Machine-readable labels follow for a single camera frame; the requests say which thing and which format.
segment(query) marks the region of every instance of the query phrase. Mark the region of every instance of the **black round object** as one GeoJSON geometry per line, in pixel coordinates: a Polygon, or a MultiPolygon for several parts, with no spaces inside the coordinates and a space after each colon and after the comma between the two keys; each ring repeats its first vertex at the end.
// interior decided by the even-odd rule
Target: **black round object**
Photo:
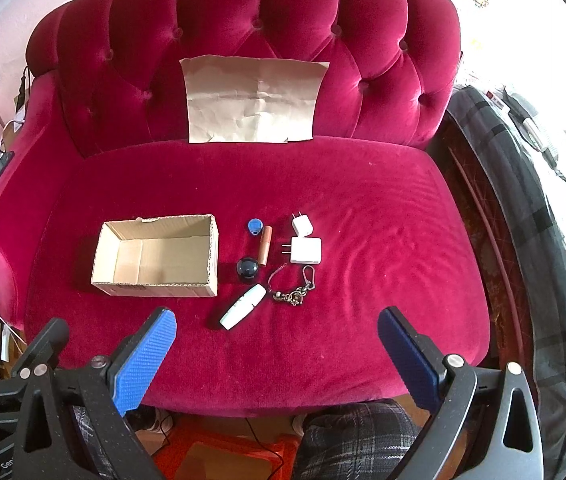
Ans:
{"type": "Polygon", "coordinates": [[[258,274],[259,263],[254,258],[246,256],[236,263],[236,272],[242,280],[249,282],[258,274]]]}

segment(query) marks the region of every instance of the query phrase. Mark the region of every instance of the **tufted sofa backrest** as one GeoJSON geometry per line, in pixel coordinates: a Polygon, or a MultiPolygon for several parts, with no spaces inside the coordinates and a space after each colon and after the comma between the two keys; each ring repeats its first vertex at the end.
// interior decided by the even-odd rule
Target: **tufted sofa backrest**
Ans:
{"type": "Polygon", "coordinates": [[[32,73],[58,72],[84,156],[186,139],[184,57],[329,61],[314,135],[424,148],[460,54],[449,0],[74,0],[32,33],[32,73]]]}

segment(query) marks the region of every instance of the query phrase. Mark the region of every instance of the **keychain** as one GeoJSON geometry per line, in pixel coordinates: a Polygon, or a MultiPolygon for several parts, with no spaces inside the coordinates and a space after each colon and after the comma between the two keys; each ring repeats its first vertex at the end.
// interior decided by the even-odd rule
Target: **keychain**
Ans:
{"type": "Polygon", "coordinates": [[[295,288],[295,290],[293,290],[292,292],[288,292],[286,294],[285,292],[280,292],[280,291],[275,292],[274,290],[272,290],[272,286],[270,284],[274,275],[277,272],[279,272],[279,270],[282,270],[283,267],[285,267],[285,265],[287,265],[287,264],[281,265],[277,270],[275,270],[269,276],[269,278],[268,278],[268,292],[272,295],[272,298],[274,299],[274,301],[281,301],[281,302],[284,301],[286,303],[289,303],[292,306],[298,306],[298,305],[303,303],[303,298],[306,297],[307,293],[310,290],[314,290],[314,288],[316,287],[316,285],[314,283],[314,267],[311,266],[311,265],[303,266],[303,269],[301,270],[301,275],[303,276],[303,281],[305,282],[305,284],[299,286],[298,288],[295,288]],[[306,269],[310,269],[310,272],[311,272],[311,278],[310,279],[308,279],[308,277],[307,277],[307,273],[305,272],[306,269]]]}

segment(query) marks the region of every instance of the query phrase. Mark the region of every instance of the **sofa seat cushion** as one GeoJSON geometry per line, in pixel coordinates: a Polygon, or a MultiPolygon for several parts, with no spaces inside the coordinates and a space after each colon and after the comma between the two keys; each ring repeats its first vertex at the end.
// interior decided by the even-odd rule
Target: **sofa seat cushion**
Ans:
{"type": "MultiPolygon", "coordinates": [[[[301,284],[288,264],[276,290],[301,284]]],[[[26,334],[50,317],[70,325],[61,365],[109,354],[157,306],[177,338],[145,402],[209,415],[292,413],[401,394],[377,337],[381,309],[397,305],[445,354],[486,354],[485,295],[460,215],[429,156],[381,142],[321,137],[290,144],[142,144],[87,158],[58,197],[30,277],[26,334]],[[218,320],[246,289],[236,261],[257,253],[251,218],[273,227],[269,274],[285,261],[291,213],[323,240],[316,290],[302,306],[266,299],[230,331],[218,320]],[[107,296],[90,285],[102,222],[215,215],[216,298],[107,296]]]]}

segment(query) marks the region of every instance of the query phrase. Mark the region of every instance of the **cardboard box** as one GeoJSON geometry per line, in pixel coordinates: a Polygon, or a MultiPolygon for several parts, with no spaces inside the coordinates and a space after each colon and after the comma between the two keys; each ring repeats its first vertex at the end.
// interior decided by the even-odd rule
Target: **cardboard box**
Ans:
{"type": "Polygon", "coordinates": [[[111,296],[217,295],[218,230],[212,215],[105,222],[92,285],[111,296]]]}

